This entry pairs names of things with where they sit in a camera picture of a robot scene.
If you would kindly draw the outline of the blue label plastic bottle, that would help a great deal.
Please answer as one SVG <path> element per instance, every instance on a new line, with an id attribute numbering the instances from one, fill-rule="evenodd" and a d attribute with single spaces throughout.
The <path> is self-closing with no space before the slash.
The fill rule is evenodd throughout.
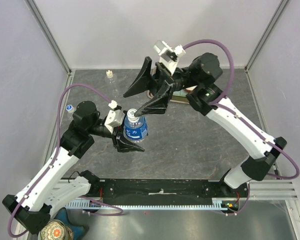
<path id="1" fill-rule="evenodd" d="M 144 116 L 139 116 L 137 121 L 129 121 L 126 116 L 124 118 L 124 130 L 125 138 L 133 143 L 139 143 L 145 139 L 148 135 L 148 125 Z"/>

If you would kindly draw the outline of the cream notched bottle cap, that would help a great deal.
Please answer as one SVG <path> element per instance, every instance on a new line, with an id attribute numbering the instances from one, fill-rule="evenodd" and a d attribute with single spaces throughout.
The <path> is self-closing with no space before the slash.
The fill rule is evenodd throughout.
<path id="1" fill-rule="evenodd" d="M 113 74 L 113 72 L 112 72 L 111 70 L 107 70 L 107 71 L 106 71 L 106 76 L 107 76 L 108 78 L 112 78 L 112 77 L 114 76 L 114 74 Z"/>

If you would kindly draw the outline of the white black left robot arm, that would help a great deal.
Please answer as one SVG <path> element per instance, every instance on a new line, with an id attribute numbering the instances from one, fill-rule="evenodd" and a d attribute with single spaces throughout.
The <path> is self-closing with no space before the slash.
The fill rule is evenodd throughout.
<path id="1" fill-rule="evenodd" d="M 94 136 L 111 139 L 119 153 L 144 152 L 144 149 L 124 135 L 126 120 L 137 121 L 135 109 L 122 110 L 113 100 L 104 119 L 92 101 L 83 101 L 72 110 L 72 121 L 50 157 L 37 175 L 16 195 L 8 194 L 2 204 L 27 232 L 38 234 L 59 209 L 72 200 L 96 196 L 102 187 L 101 179 L 89 170 L 52 192 L 55 185 L 94 144 Z"/>

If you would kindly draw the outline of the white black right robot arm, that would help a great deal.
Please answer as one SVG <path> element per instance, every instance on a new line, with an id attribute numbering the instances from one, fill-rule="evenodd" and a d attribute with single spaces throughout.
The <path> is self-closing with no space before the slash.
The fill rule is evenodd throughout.
<path id="1" fill-rule="evenodd" d="M 276 162 L 287 142 L 283 137 L 273 137 L 242 114 L 232 101 L 221 96 L 215 81 L 222 75 L 218 57 L 204 53 L 196 57 L 188 67 L 171 72 L 161 62 L 156 62 L 151 72 L 152 59 L 146 57 L 136 79 L 123 94 L 125 98 L 145 91 L 152 99 L 142 105 L 135 116 L 163 115 L 173 92 L 193 87 L 186 95 L 192 108 L 219 124 L 230 133 L 248 152 L 249 156 L 236 167 L 228 170 L 219 182 L 219 191 L 225 197 L 232 196 L 242 184 L 250 180 L 262 181 Z"/>

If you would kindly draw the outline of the clear bottle with notched cap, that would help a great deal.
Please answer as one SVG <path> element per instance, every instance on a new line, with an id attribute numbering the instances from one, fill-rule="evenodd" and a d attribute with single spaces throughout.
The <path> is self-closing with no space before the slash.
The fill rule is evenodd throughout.
<path id="1" fill-rule="evenodd" d="M 117 75 L 113 73 L 112 78 L 108 78 L 106 75 L 105 81 L 108 84 L 109 89 L 111 90 L 112 97 L 117 98 L 119 96 L 119 91 L 118 91 L 118 86 L 117 86 Z"/>

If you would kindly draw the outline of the clear wide plastic bottle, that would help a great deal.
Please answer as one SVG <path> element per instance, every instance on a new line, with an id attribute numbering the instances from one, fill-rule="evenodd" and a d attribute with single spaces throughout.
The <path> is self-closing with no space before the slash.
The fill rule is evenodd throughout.
<path id="1" fill-rule="evenodd" d="M 66 112 L 67 112 L 67 116 L 72 116 L 72 114 L 75 112 L 75 108 L 73 107 L 73 105 L 68 104 L 65 108 Z"/>

